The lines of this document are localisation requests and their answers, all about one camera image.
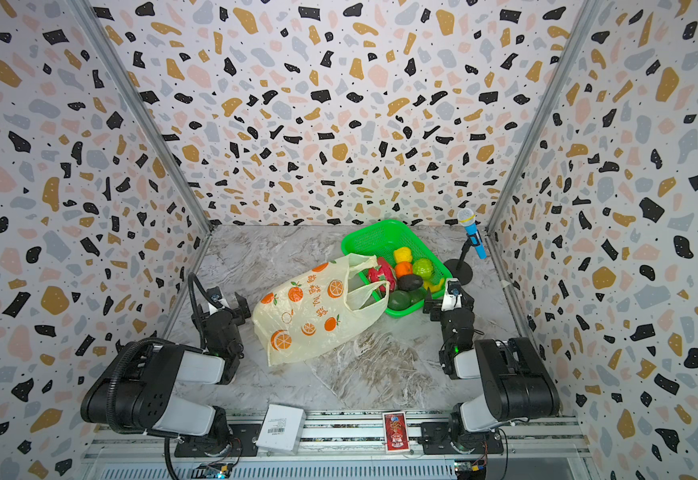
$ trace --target yellow bell pepper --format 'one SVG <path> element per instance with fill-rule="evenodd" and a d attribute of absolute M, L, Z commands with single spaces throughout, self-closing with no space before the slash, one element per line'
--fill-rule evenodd
<path fill-rule="evenodd" d="M 407 246 L 398 248 L 394 251 L 394 263 L 399 264 L 401 262 L 413 263 L 413 252 Z"/>

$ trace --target white box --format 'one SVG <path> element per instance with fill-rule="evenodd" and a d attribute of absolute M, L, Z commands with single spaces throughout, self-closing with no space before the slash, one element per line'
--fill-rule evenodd
<path fill-rule="evenodd" d="M 304 410 L 272 404 L 266 411 L 264 424 L 255 444 L 269 452 L 295 455 L 298 452 L 304 420 Z"/>

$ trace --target toy fruit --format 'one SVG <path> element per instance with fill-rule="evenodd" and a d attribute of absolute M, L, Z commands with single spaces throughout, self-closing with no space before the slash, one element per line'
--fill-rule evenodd
<path fill-rule="evenodd" d="M 399 264 L 400 262 L 413 262 L 413 252 L 407 246 L 394 251 L 394 263 Z"/>
<path fill-rule="evenodd" d="M 398 280 L 403 276 L 410 275 L 412 273 L 413 265 L 411 265 L 411 262 L 400 262 L 394 266 L 394 274 L 397 275 Z"/>
<path fill-rule="evenodd" d="M 421 288 L 421 286 L 423 286 L 423 280 L 418 275 L 410 274 L 397 279 L 397 289 L 399 290 L 411 292 L 412 290 Z"/>
<path fill-rule="evenodd" d="M 396 311 L 407 310 L 411 306 L 411 294 L 395 290 L 389 295 L 389 308 Z"/>
<path fill-rule="evenodd" d="M 420 258 L 413 263 L 413 273 L 429 280 L 434 275 L 434 264 L 428 258 Z"/>
<path fill-rule="evenodd" d="M 445 284 L 445 278 L 440 279 L 440 283 L 431 283 L 429 280 L 424 280 L 423 282 L 423 289 L 424 290 L 431 290 L 432 293 L 437 293 L 440 290 L 443 289 L 443 285 Z"/>
<path fill-rule="evenodd" d="M 379 280 L 386 280 L 389 282 L 389 291 L 393 292 L 397 282 L 394 281 L 394 274 L 392 273 L 392 265 L 389 264 L 386 260 L 384 260 L 382 257 L 378 257 L 378 268 L 371 268 L 367 271 L 368 277 L 370 277 L 371 282 L 375 283 L 378 282 Z M 379 287 L 379 290 L 381 290 L 381 293 L 384 293 L 387 291 L 387 289 L 383 286 Z"/>

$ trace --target metal bar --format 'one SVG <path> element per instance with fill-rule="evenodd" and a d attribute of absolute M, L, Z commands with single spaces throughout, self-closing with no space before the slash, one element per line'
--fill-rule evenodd
<path fill-rule="evenodd" d="M 519 153 L 517 153 L 517 160 L 509 171 L 507 181 L 501 189 L 496 206 L 490 214 L 488 232 L 495 232 L 497 230 L 503 211 L 507 208 L 512 198 L 512 190 L 514 190 L 514 187 L 519 182 L 520 175 L 530 161 L 530 154 L 536 148 L 538 137 L 541 136 L 548 116 L 552 114 L 555 101 L 562 92 L 562 87 L 565 84 L 565 80 L 568 78 L 568 73 L 574 65 L 575 59 L 578 57 L 578 51 L 581 49 L 589 29 L 592 27 L 594 16 L 599 10 L 599 6 L 602 2 L 603 0 L 584 0 L 584 5 L 581 7 L 578 18 L 573 25 L 570 40 L 565 45 L 565 50 L 562 51 L 559 65 L 554 72 L 552 81 L 549 82 L 548 88 L 541 100 L 541 104 L 538 106 L 538 110 L 536 110 L 536 116 L 533 117 L 530 124 L 528 135 L 525 137 L 525 141 L 522 147 L 520 147 Z"/>
<path fill-rule="evenodd" d="M 120 61 L 120 56 L 115 52 L 114 47 L 104 33 L 104 28 L 99 23 L 94 14 L 93 8 L 88 0 L 69 0 L 67 4 L 72 10 L 77 23 L 85 32 L 85 35 L 94 46 L 94 50 L 99 60 L 104 64 L 106 71 L 112 76 L 112 81 L 115 83 L 117 90 L 123 96 L 130 113 L 136 117 L 136 122 L 143 129 L 147 140 L 152 144 L 157 154 L 162 158 L 162 164 L 170 173 L 171 180 L 178 189 L 179 193 L 186 202 L 187 208 L 195 217 L 195 222 L 200 225 L 200 229 L 204 235 L 208 235 L 211 231 L 211 225 L 208 217 L 200 206 L 197 197 L 189 188 L 189 184 L 184 178 L 179 166 L 173 160 L 165 139 L 157 129 L 157 125 L 152 120 L 149 111 L 144 107 L 143 101 L 136 87 L 130 81 L 128 72 L 125 70 L 123 63 Z"/>

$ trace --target red card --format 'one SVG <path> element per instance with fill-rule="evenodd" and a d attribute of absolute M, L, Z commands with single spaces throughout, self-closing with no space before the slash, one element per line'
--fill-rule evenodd
<path fill-rule="evenodd" d="M 408 452 L 411 449 L 407 438 L 405 412 L 383 414 L 383 434 L 386 439 L 387 453 Z"/>

